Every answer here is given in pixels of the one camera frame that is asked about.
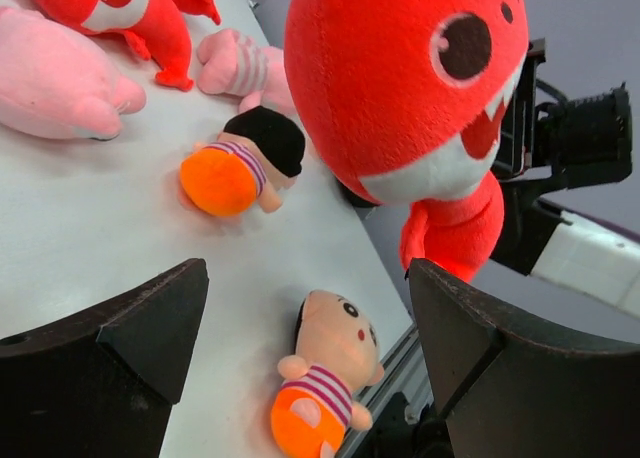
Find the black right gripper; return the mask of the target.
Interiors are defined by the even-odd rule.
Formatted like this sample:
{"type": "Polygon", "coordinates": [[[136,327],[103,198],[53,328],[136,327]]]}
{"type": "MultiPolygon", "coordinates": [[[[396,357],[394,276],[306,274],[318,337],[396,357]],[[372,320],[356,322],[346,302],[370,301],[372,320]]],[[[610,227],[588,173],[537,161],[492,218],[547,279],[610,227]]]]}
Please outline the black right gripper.
{"type": "Polygon", "coordinates": [[[539,78],[546,42],[529,43],[518,85],[501,126],[492,171],[503,181],[549,167],[552,190],[617,183],[632,173],[632,109],[625,84],[570,99],[539,78]]]}

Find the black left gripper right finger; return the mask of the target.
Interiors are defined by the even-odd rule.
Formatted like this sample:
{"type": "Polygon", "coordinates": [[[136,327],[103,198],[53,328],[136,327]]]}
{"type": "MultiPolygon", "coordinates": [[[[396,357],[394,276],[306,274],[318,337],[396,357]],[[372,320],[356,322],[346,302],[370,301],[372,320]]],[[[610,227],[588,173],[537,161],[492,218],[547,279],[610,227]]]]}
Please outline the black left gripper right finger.
{"type": "Polygon", "coordinates": [[[638,456],[636,344],[543,319],[426,260],[407,277],[455,456],[638,456]]]}

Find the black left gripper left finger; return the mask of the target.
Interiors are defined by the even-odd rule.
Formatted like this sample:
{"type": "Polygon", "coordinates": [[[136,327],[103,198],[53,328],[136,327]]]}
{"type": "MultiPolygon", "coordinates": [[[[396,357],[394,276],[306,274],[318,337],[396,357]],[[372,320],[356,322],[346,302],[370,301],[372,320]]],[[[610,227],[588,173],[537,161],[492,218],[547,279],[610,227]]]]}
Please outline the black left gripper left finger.
{"type": "Polygon", "coordinates": [[[202,259],[1,341],[4,457],[156,457],[208,293],[202,259]]]}

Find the red shark plush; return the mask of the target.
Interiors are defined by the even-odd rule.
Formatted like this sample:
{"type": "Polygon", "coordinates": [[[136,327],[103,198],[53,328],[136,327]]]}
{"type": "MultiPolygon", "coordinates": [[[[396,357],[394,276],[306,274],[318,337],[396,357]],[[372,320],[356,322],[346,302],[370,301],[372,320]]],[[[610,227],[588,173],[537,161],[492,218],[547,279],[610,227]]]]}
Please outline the red shark plush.
{"type": "Polygon", "coordinates": [[[298,115],[346,188],[409,206],[403,265],[470,281],[488,261],[504,221],[491,168],[528,45],[524,0],[291,0],[298,115]]]}
{"type": "Polygon", "coordinates": [[[184,14],[221,23],[214,0],[33,0],[55,21],[85,35],[116,33],[143,60],[154,60],[155,81],[188,91],[191,36],[184,14]]]}

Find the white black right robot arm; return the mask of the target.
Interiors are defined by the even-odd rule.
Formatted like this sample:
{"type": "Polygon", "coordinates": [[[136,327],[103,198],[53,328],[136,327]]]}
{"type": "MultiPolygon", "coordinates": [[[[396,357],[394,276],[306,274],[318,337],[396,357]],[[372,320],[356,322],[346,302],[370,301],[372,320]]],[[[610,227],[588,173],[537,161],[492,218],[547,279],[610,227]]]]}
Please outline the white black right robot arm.
{"type": "Polygon", "coordinates": [[[546,194],[619,183],[632,172],[630,96],[620,85],[569,99],[540,79],[546,43],[529,44],[492,168],[505,219],[491,258],[521,275],[639,315],[639,236],[546,194]]]}

